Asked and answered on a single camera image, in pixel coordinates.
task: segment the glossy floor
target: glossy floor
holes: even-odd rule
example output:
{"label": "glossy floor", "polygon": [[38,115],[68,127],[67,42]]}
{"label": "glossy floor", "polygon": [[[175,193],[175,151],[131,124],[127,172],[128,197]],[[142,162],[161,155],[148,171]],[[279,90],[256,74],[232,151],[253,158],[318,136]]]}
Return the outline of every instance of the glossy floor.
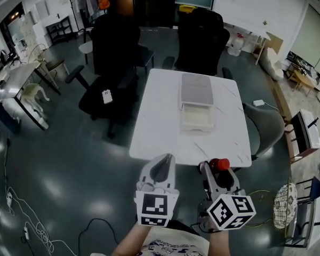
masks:
{"label": "glossy floor", "polygon": [[[49,57],[63,57],[69,70],[85,64],[79,52],[81,39],[58,44],[51,48]],[[155,51],[155,66],[161,67],[167,55],[178,55],[178,34],[176,30],[158,29],[141,32],[140,43]],[[264,73],[254,65],[254,58],[246,53],[231,57],[224,52],[219,68],[228,67],[243,102],[251,103],[262,99],[275,105],[267,86]],[[90,83],[95,79],[92,56],[82,71]],[[145,73],[139,69],[139,91],[145,86]],[[145,164],[129,157],[134,121],[116,126],[116,137],[106,137],[107,120],[92,121],[79,110],[78,103],[84,88],[73,81],[59,82],[62,96],[50,89],[46,93],[50,103],[42,103],[50,128],[43,132],[36,127],[18,108],[15,115],[21,115],[22,128],[19,135],[11,136],[7,173],[8,184],[20,198],[34,209],[46,226],[51,240],[64,240],[77,254],[77,237],[92,218],[103,218],[113,226],[116,237],[121,240],[135,223],[133,201],[135,184]],[[135,106],[134,115],[138,113]],[[247,120],[252,149],[259,143],[253,124]],[[5,181],[3,177],[4,149],[6,136],[0,135],[0,203],[6,207]],[[249,169],[237,172],[242,188],[250,193],[255,190],[277,190],[290,176],[286,142],[281,139],[263,157],[253,162]],[[190,225],[196,222],[197,206],[205,197],[202,180],[195,167],[177,166],[177,186],[180,197],[174,218]],[[263,222],[272,216],[272,202],[257,202],[258,215],[253,222]],[[24,211],[31,217],[32,212],[22,203]],[[27,221],[16,202],[12,207],[15,217],[0,208],[0,255],[29,255],[29,248],[22,244],[20,236]],[[42,242],[30,232],[30,245],[36,255],[47,255]],[[281,234],[272,223],[258,228],[243,228],[230,233],[232,255],[281,255]],[[104,222],[95,221],[83,235],[81,255],[92,252],[110,255],[115,247],[110,229]],[[54,243],[53,255],[71,255],[62,243]]]}

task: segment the yellow object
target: yellow object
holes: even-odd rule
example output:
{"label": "yellow object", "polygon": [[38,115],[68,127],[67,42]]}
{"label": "yellow object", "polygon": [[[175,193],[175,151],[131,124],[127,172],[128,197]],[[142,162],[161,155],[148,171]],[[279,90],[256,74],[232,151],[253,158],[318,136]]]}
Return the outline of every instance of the yellow object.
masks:
{"label": "yellow object", "polygon": [[186,13],[192,13],[192,11],[196,8],[197,8],[196,6],[181,5],[179,7],[179,11],[186,12]]}

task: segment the black table leg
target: black table leg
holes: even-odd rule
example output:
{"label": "black table leg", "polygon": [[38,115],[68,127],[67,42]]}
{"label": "black table leg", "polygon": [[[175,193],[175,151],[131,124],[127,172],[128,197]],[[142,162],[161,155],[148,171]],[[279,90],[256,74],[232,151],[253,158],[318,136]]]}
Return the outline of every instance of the black table leg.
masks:
{"label": "black table leg", "polygon": [[58,95],[61,95],[61,93],[59,92],[59,90],[58,90],[56,87],[54,87],[54,85],[53,85],[52,83],[50,83],[50,82],[47,80],[47,78],[45,78],[45,77],[39,72],[38,69],[35,69],[34,72],[35,72],[49,87],[51,87],[54,92],[56,92]]}
{"label": "black table leg", "polygon": [[42,127],[42,126],[39,124],[39,122],[35,119],[35,117],[30,114],[30,112],[26,109],[26,107],[25,107],[24,105],[22,105],[22,103],[20,102],[20,100],[18,99],[18,97],[15,96],[14,99],[15,99],[15,101],[17,102],[17,104],[21,107],[21,109],[24,110],[24,112],[26,113],[26,115],[28,115],[29,118],[32,119],[32,121],[33,121],[35,124],[37,124],[37,126],[38,126],[40,129],[42,129],[42,130],[44,131],[44,130],[45,130],[44,127]]}

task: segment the red cap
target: red cap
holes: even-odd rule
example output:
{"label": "red cap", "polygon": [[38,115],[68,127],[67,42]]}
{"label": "red cap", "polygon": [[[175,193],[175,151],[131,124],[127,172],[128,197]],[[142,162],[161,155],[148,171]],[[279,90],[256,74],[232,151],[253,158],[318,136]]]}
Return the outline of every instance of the red cap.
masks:
{"label": "red cap", "polygon": [[230,168],[230,161],[227,158],[218,160],[217,168],[219,171],[225,171]]}

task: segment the gray chair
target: gray chair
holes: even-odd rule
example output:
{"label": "gray chair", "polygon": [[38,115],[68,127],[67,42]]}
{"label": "gray chair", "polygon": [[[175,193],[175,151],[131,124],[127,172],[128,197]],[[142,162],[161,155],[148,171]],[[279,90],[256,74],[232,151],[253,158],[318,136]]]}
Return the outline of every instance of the gray chair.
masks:
{"label": "gray chair", "polygon": [[284,121],[280,113],[275,110],[260,109],[246,103],[243,103],[243,110],[260,135],[260,147],[256,154],[251,156],[251,160],[256,160],[282,137]]}

